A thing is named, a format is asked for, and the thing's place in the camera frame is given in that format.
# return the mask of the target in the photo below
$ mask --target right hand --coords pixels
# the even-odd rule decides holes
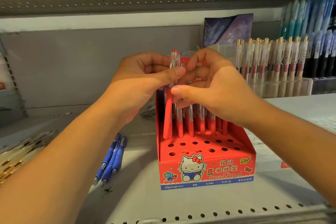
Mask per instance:
[[[208,66],[197,66],[205,61]],[[191,82],[195,78],[202,81]],[[198,103],[223,120],[246,126],[264,102],[254,94],[229,60],[210,48],[197,51],[189,60],[187,73],[171,93],[180,108]]]

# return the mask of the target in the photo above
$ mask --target forearm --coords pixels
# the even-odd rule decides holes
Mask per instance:
[[[118,130],[118,117],[98,100],[3,185],[3,222],[74,223]]]
[[[336,135],[262,101],[245,127],[336,207]]]

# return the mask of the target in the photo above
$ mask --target red display box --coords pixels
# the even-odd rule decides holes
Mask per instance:
[[[162,190],[253,181],[256,152],[242,127],[223,122],[224,128],[217,126],[215,133],[207,128],[202,135],[195,119],[194,137],[185,125],[183,138],[173,126],[172,139],[163,139],[164,110],[163,91],[158,90],[157,157]]]

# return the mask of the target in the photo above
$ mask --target left hand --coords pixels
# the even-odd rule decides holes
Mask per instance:
[[[121,119],[129,123],[154,92],[181,78],[183,66],[169,68],[171,58],[154,52],[143,52],[123,58],[110,86],[99,99],[112,107]]]

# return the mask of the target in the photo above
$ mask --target hello kitty illustration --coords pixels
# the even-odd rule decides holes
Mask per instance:
[[[182,180],[184,182],[199,181],[203,175],[202,171],[206,169],[206,166],[201,154],[193,154],[191,157],[182,156],[182,162],[179,168],[182,173]]]

